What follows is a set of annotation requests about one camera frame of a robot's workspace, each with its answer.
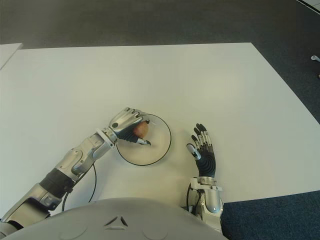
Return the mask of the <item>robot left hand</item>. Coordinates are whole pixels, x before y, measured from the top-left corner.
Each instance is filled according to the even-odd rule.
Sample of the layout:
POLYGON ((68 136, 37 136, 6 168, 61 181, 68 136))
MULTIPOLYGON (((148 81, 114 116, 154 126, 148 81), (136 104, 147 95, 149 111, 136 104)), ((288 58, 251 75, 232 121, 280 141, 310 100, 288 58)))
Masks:
POLYGON ((142 136, 137 136, 134 133, 134 129, 139 124, 148 124, 149 121, 149 116, 145 112, 126 107, 110 120, 108 127, 118 139, 140 145, 151 145, 148 140, 144 140, 142 136))

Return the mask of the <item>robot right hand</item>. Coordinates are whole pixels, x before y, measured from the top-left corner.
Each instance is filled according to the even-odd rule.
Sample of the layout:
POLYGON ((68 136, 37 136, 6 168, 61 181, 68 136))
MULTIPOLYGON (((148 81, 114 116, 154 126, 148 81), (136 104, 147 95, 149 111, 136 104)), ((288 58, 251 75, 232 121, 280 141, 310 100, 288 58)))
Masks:
POLYGON ((193 130, 195 135, 192 135, 191 138, 194 144, 188 143, 186 148, 195 160, 198 176, 214 178, 216 173, 216 159, 209 132, 205 126, 200 123, 197 123, 193 130))

